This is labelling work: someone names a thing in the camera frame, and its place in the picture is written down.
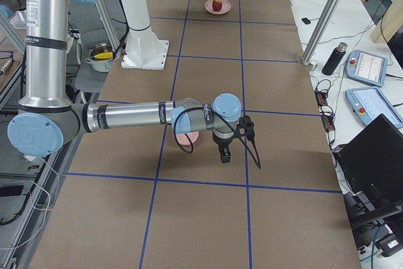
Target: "metal pole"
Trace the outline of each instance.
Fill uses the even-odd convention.
[[[101,18],[103,27],[105,28],[106,34],[108,35],[111,46],[116,50],[120,44],[118,34],[116,33],[115,27],[112,24],[111,16],[106,8],[105,0],[96,1],[96,9],[98,10],[99,17]],[[119,58],[120,50],[118,51],[116,57]]]
[[[319,40],[322,38],[323,33],[326,30],[327,24],[330,22],[334,10],[337,8],[339,2],[340,0],[327,0],[327,3],[325,5],[325,8],[323,9],[321,17],[319,18],[315,30],[312,33],[311,38],[309,39],[305,52],[302,55],[301,63],[303,65],[307,66],[309,64],[310,59],[312,58],[312,55],[315,52],[316,46],[318,45]]]
[[[0,30],[2,30],[6,36],[16,47],[17,51],[24,54],[25,43],[24,40],[18,35],[17,31],[11,26],[10,22],[0,13]]]

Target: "black monitor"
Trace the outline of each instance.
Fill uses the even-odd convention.
[[[403,214],[391,211],[403,201],[403,134],[380,115],[335,157],[352,191],[363,192],[373,205],[372,218],[383,219],[403,243]],[[352,227],[358,221],[350,218]]]

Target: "red apple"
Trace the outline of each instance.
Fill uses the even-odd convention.
[[[213,0],[213,11],[220,11],[222,9],[222,1],[221,0]]]

